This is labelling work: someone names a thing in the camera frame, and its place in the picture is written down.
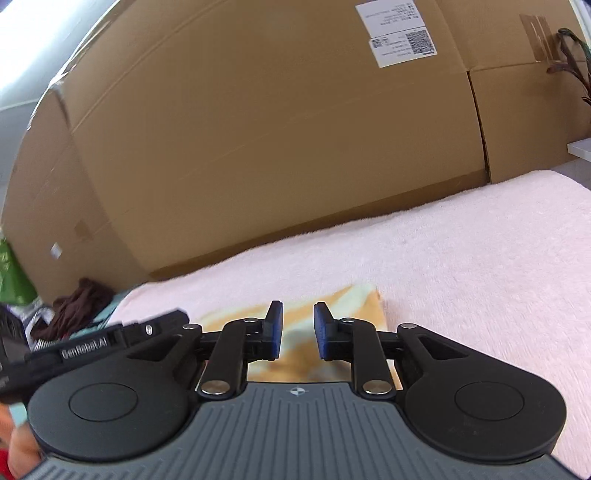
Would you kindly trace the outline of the person's left hand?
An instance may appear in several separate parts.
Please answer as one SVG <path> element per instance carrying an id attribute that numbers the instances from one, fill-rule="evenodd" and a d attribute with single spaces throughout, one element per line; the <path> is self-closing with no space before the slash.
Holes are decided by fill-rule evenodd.
<path id="1" fill-rule="evenodd" d="M 1 404 L 1 478 L 21 479 L 42 461 L 22 405 Z"/>

